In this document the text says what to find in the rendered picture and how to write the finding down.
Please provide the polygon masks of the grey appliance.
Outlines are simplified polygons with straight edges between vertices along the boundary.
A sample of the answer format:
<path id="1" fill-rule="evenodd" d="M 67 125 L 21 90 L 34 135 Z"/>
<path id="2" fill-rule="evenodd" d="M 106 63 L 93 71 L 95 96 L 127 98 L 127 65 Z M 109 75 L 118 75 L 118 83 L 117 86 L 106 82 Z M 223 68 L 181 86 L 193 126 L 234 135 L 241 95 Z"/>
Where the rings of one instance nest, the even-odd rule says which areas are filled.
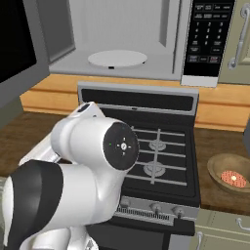
<path id="1" fill-rule="evenodd" d="M 250 157 L 250 116 L 248 118 L 245 130 L 243 132 L 243 138 L 242 138 L 243 144 L 246 148 L 246 151 Z"/>

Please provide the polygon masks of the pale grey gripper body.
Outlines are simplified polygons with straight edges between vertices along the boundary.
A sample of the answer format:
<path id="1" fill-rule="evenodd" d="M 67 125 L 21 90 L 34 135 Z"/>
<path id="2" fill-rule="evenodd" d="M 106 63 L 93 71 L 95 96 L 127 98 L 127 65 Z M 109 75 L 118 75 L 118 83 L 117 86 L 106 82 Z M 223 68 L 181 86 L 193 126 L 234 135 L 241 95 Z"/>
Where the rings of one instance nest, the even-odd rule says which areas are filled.
<path id="1" fill-rule="evenodd" d="M 22 165 L 31 159 L 48 162 L 58 162 L 61 158 L 52 149 L 51 137 L 46 136 L 20 160 L 19 165 Z"/>

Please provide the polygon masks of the brown wooden bowl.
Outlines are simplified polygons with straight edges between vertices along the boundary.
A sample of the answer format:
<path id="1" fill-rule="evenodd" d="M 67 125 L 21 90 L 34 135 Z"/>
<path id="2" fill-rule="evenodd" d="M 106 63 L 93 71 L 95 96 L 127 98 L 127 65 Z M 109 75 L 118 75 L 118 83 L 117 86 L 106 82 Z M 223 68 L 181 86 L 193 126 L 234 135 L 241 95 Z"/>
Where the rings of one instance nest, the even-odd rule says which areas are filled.
<path id="1" fill-rule="evenodd" d="M 224 191 L 234 194 L 250 194 L 250 160 L 242 156 L 221 153 L 212 156 L 207 163 L 207 169 L 211 179 Z M 245 187 L 233 187 L 221 180 L 224 171 L 235 171 L 246 179 Z"/>

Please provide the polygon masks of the white microwave turntable plate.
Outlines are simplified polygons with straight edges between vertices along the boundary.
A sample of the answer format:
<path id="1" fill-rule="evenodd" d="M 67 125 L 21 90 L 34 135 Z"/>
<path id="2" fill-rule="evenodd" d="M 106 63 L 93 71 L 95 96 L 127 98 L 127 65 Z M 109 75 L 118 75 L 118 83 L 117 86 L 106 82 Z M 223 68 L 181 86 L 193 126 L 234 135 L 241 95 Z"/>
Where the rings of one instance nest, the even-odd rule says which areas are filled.
<path id="1" fill-rule="evenodd" d="M 131 67 L 147 61 L 147 56 L 141 52 L 129 50 L 110 50 L 97 52 L 88 58 L 88 62 L 101 67 Z"/>

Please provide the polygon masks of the beige drawer front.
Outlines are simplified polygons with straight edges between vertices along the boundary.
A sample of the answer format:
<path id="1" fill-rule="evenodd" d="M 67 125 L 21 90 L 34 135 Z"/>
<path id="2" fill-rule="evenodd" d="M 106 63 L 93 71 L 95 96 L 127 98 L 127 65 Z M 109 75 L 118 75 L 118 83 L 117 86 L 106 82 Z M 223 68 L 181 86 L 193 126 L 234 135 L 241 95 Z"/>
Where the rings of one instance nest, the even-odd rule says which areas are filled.
<path id="1" fill-rule="evenodd" d="M 195 225 L 204 229 L 250 235 L 250 216 L 200 209 Z"/>

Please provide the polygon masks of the black and steel stove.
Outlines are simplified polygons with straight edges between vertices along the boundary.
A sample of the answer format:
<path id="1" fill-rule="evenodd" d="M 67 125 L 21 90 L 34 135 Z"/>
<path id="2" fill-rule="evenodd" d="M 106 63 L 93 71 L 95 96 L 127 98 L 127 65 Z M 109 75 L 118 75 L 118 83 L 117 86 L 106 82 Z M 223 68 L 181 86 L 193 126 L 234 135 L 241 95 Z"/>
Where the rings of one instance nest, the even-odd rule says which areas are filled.
<path id="1" fill-rule="evenodd" d="M 80 82 L 78 100 L 126 122 L 136 133 L 138 161 L 124 180 L 130 200 L 106 223 L 89 226 L 100 250 L 188 250 L 200 207 L 193 135 L 199 92 L 190 88 Z M 152 204 L 161 205 L 155 214 Z M 185 214 L 178 218 L 176 207 Z"/>

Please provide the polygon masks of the black microwave door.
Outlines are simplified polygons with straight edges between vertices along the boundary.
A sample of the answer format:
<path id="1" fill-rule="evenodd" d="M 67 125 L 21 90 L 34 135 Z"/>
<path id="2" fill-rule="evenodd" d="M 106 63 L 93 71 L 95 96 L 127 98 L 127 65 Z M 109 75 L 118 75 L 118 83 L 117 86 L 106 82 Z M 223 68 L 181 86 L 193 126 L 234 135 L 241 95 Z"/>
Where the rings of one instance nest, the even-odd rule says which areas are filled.
<path id="1" fill-rule="evenodd" d="M 0 108 L 48 75 L 36 0 L 0 0 Z"/>

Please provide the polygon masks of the red round waffle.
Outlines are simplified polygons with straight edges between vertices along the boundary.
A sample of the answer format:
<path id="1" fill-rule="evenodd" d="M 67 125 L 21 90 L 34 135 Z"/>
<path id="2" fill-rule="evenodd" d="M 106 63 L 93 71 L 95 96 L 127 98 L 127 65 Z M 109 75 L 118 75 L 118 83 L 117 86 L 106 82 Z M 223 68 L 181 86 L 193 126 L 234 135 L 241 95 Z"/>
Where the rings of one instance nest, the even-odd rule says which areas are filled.
<path id="1" fill-rule="evenodd" d="M 239 173 L 235 171 L 224 171 L 221 174 L 221 180 L 237 188 L 244 188 L 246 186 L 246 179 Z"/>

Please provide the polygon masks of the grey microwave oven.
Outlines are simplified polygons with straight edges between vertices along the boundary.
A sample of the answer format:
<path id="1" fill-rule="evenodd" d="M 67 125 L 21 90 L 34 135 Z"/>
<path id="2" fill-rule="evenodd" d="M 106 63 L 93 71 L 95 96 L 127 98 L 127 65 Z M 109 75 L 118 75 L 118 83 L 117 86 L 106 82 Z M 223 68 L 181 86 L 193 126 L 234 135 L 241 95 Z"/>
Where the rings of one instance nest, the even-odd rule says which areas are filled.
<path id="1" fill-rule="evenodd" d="M 235 0 L 37 0 L 52 73 L 178 80 L 215 87 Z M 102 51 L 141 52 L 131 67 L 101 67 Z"/>

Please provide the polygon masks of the beige base cupboard door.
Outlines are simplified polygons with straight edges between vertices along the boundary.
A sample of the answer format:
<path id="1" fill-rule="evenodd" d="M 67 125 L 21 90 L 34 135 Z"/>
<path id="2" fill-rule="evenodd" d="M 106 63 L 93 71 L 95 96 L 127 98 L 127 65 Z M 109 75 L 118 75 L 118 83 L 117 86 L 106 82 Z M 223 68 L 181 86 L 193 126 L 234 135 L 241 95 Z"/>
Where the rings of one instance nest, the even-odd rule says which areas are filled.
<path id="1" fill-rule="evenodd" d="M 200 250 L 250 250 L 250 235 L 200 227 L 195 228 L 195 235 L 191 239 L 189 250 L 196 249 L 198 231 L 203 232 Z"/>

